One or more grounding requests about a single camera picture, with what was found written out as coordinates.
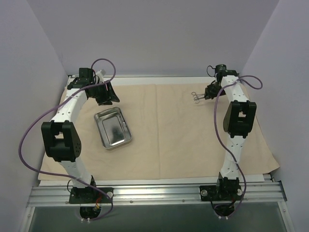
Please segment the steel surgical scissors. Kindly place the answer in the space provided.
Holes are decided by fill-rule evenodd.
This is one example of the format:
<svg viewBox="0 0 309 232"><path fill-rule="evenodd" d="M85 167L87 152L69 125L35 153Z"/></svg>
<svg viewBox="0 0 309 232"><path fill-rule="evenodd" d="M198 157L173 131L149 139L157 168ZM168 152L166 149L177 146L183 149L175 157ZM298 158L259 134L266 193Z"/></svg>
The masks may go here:
<svg viewBox="0 0 309 232"><path fill-rule="evenodd" d="M194 95L193 100L195 104L199 104L201 101L205 100L204 96Z"/></svg>

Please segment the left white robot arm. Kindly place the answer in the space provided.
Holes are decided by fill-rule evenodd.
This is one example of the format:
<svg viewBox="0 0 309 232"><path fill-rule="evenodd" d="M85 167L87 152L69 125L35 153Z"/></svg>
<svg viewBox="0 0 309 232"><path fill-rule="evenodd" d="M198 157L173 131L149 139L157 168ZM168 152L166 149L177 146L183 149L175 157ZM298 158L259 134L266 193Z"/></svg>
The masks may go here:
<svg viewBox="0 0 309 232"><path fill-rule="evenodd" d="M41 126L46 155L65 169L73 187L81 190L80 197L87 203L93 202L98 193L94 188L95 181L80 157L82 142L74 123L90 98L98 105L120 101L104 75L104 70L96 72L92 68L80 68L78 76L67 85L64 101L55 116Z"/></svg>

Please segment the steel instrument tray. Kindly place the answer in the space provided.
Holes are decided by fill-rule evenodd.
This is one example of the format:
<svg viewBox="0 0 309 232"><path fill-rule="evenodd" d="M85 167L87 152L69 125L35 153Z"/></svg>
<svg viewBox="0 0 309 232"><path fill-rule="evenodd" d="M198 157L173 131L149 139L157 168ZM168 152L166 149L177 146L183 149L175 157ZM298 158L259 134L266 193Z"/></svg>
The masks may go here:
<svg viewBox="0 0 309 232"><path fill-rule="evenodd" d="M112 150L131 142L132 134L119 107L96 113L94 120L105 149Z"/></svg>

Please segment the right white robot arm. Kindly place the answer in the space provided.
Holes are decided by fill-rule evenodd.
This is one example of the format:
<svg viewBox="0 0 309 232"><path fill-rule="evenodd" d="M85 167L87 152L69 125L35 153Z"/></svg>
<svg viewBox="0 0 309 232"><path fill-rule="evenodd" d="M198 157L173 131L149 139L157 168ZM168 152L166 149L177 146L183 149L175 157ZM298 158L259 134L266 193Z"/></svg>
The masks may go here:
<svg viewBox="0 0 309 232"><path fill-rule="evenodd" d="M245 96L235 70L228 70L224 64L216 65L213 69L215 80L205 88L204 99L216 99L215 104L218 104L219 97L226 95L229 101L223 120L227 143L224 145L219 141L225 149L225 159L214 188L216 197L224 200L232 192L241 192L239 162L246 137L253 129L256 103Z"/></svg>

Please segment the steel forceps with ring handles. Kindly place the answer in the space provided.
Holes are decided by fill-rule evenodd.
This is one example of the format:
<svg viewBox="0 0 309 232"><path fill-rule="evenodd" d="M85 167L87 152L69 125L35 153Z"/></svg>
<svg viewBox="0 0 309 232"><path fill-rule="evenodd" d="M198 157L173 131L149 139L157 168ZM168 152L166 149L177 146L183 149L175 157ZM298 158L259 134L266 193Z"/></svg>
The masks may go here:
<svg viewBox="0 0 309 232"><path fill-rule="evenodd" d="M204 98L204 93L202 93L202 94L197 94L196 92L192 92L191 95L192 95L193 97L197 97L197 98Z"/></svg>

